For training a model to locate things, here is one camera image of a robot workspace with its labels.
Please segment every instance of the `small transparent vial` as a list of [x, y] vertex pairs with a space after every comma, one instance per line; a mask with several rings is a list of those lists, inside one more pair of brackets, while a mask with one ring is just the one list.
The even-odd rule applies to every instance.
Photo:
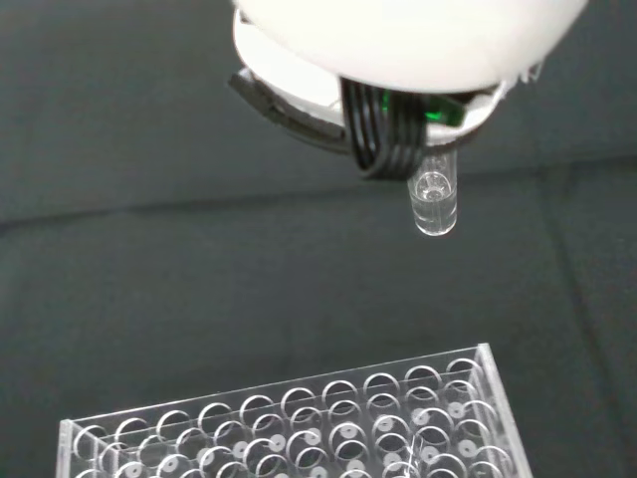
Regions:
[[456, 225], [458, 215], [456, 148], [431, 154], [409, 179], [416, 226], [428, 236], [442, 236]]

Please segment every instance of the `white robotic hand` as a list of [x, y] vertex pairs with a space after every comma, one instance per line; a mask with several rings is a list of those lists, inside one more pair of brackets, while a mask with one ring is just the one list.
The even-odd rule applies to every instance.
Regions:
[[234, 86], [297, 137], [352, 153], [364, 177], [406, 179], [536, 80], [586, 3], [235, 0]]

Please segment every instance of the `test tube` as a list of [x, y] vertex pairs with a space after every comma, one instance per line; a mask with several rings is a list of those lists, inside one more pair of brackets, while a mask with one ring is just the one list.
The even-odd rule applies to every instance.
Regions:
[[456, 225], [458, 150], [427, 155], [409, 179], [409, 195], [418, 229], [428, 236], [442, 236]]

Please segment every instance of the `green component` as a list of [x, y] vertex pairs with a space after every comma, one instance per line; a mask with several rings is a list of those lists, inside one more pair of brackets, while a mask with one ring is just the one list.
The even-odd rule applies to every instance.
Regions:
[[[389, 111], [389, 92], [382, 96], [382, 110]], [[429, 97], [429, 107], [426, 113], [427, 120], [446, 126], [458, 127], [465, 120], [465, 106], [443, 95], [432, 95]]]

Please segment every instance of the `clear acrylic rack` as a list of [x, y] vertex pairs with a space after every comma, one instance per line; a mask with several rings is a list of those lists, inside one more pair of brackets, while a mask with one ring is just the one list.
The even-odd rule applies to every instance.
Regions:
[[57, 478], [532, 478], [488, 345], [60, 425]]

